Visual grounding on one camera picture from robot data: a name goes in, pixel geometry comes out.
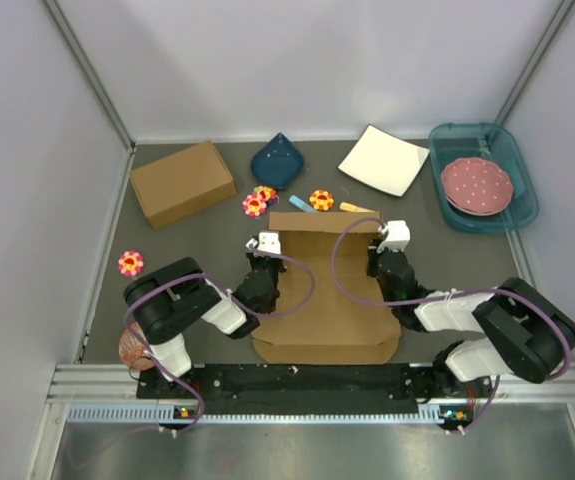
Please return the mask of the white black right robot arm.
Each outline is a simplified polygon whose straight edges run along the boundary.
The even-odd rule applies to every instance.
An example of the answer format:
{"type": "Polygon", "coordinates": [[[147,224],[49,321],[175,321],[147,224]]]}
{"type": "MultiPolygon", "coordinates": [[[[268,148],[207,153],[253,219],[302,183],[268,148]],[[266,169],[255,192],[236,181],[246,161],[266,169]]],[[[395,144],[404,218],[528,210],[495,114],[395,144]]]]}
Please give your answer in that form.
{"type": "Polygon", "coordinates": [[[575,322],[520,278],[469,295],[431,290],[416,279],[403,252],[378,240],[368,247],[366,272],[404,328],[483,336],[458,341],[437,355],[433,380],[445,395],[459,394],[470,381],[504,374],[540,384],[575,348],[575,322]]]}

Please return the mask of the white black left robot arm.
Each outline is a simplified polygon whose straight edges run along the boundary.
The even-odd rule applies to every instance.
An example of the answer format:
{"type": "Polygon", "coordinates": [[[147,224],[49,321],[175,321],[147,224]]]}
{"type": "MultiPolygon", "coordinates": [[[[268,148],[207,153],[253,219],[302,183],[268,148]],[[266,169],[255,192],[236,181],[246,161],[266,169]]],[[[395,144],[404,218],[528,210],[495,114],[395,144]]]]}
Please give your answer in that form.
{"type": "Polygon", "coordinates": [[[163,367],[159,384],[170,395],[183,396],[193,387],[185,330],[202,320],[225,336],[240,339],[260,326],[260,316],[275,311],[283,261],[253,253],[247,258],[251,270],[233,292],[219,289],[191,257],[135,280],[124,290],[123,299],[134,308],[146,351],[163,367]]]}

